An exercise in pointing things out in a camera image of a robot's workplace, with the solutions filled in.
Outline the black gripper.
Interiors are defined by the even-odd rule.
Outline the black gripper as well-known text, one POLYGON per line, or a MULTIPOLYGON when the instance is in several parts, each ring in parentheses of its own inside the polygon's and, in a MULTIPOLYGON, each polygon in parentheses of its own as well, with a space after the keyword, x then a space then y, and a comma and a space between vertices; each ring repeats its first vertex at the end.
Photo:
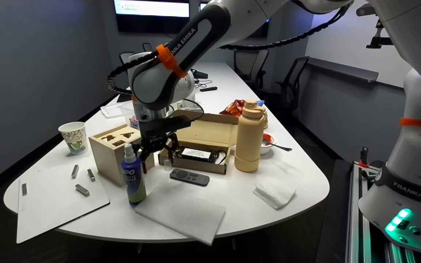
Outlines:
POLYGON ((190 127, 193 121, 199 119, 204 115, 204 111, 176 109, 166 116, 141 116, 141 146, 138 147, 138 157, 142 162, 144 173, 148 173, 147 160, 150 151, 147 149, 163 149, 166 144, 170 165, 174 165, 176 151, 180 147, 176 131, 190 127))

